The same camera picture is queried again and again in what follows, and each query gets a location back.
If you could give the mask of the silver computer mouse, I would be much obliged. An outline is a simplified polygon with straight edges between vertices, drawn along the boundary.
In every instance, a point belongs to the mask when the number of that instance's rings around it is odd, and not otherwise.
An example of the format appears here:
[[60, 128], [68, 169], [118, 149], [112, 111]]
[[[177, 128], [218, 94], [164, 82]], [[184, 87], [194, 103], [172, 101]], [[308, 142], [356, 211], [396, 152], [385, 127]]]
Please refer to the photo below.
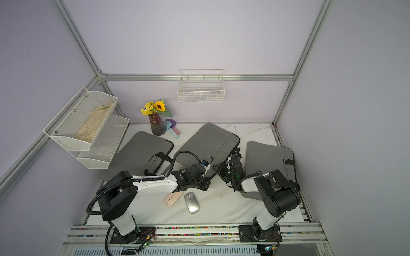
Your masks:
[[187, 193], [185, 196], [185, 203], [187, 205], [188, 211], [191, 214], [195, 214], [200, 210], [199, 203], [196, 199], [196, 196], [193, 192]]

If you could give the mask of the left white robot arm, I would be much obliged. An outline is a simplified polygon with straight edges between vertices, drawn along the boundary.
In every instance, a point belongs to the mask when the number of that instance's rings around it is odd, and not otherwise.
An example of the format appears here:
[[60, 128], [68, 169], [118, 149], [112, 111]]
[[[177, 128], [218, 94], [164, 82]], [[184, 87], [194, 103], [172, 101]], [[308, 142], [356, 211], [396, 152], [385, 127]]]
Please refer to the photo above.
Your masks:
[[158, 195], [160, 198], [154, 202], [163, 201], [170, 207], [187, 189], [206, 189], [209, 169], [209, 162], [201, 161], [163, 176], [139, 177], [132, 176], [129, 171], [121, 171], [96, 192], [95, 198], [86, 207], [86, 213], [100, 215], [122, 237], [136, 235], [140, 230], [129, 210], [132, 205], [145, 211], [148, 203], [141, 201], [143, 197]]

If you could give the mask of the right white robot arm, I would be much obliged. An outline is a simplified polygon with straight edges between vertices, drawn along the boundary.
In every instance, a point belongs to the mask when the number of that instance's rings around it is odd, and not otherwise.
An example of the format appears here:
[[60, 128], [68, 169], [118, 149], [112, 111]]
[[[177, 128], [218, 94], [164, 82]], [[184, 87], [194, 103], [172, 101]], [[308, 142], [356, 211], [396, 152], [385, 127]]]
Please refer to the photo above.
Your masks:
[[301, 203], [300, 186], [296, 180], [286, 178], [279, 169], [248, 174], [239, 153], [233, 154], [227, 163], [218, 168], [218, 175], [235, 192], [255, 195], [263, 202], [265, 209], [253, 220], [256, 234], [275, 227], [288, 211]]

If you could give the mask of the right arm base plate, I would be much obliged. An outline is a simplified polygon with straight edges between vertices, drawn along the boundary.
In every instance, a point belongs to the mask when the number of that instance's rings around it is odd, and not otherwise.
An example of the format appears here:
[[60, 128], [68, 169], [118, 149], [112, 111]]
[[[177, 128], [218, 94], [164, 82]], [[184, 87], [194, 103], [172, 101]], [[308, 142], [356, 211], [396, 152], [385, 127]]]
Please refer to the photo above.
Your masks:
[[240, 225], [239, 227], [239, 240], [242, 243], [246, 242], [282, 242], [282, 236], [280, 232], [280, 226], [274, 225], [270, 229], [261, 230], [255, 225]]

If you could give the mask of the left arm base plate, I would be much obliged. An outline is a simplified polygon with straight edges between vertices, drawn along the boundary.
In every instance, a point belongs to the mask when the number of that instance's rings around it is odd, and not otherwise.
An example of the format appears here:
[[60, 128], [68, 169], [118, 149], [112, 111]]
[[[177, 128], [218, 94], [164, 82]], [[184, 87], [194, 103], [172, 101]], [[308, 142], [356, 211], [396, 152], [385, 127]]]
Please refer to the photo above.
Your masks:
[[155, 227], [143, 227], [137, 226], [137, 229], [129, 233], [128, 235], [122, 236], [117, 228], [114, 228], [113, 234], [111, 236], [111, 244], [144, 244], [149, 238], [154, 238], [156, 233]]

